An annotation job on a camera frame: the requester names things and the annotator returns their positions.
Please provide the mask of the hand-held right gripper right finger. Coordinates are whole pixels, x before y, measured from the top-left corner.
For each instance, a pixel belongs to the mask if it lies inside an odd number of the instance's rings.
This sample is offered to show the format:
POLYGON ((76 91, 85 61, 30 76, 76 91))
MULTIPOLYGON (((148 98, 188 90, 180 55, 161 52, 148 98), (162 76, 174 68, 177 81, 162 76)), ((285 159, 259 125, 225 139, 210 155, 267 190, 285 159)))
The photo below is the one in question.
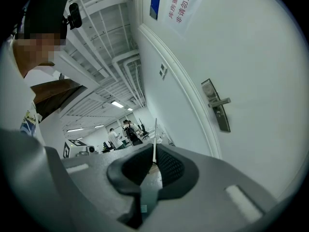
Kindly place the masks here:
POLYGON ((162 178, 162 189, 157 197, 159 201, 182 198, 198 181, 196 164, 165 145, 156 145, 156 163, 162 178))

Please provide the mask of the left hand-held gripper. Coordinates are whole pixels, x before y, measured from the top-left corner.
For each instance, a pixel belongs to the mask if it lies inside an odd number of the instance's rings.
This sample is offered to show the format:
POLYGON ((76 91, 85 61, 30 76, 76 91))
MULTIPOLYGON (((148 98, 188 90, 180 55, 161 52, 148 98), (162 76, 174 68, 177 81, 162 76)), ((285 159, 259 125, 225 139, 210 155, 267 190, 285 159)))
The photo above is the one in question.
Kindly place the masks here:
POLYGON ((95 147, 87 145, 80 140, 66 140, 64 143, 63 158, 89 156, 95 154, 95 147))

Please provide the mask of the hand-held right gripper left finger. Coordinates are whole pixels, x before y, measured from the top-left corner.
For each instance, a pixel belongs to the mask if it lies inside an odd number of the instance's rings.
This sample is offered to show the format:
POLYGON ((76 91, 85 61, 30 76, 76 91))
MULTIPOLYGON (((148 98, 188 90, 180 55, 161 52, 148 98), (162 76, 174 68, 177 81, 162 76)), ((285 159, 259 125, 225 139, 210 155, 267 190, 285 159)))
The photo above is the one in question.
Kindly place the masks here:
POLYGON ((140 185, 153 164, 153 144, 116 159, 107 168, 111 185, 123 195, 140 195, 140 185))

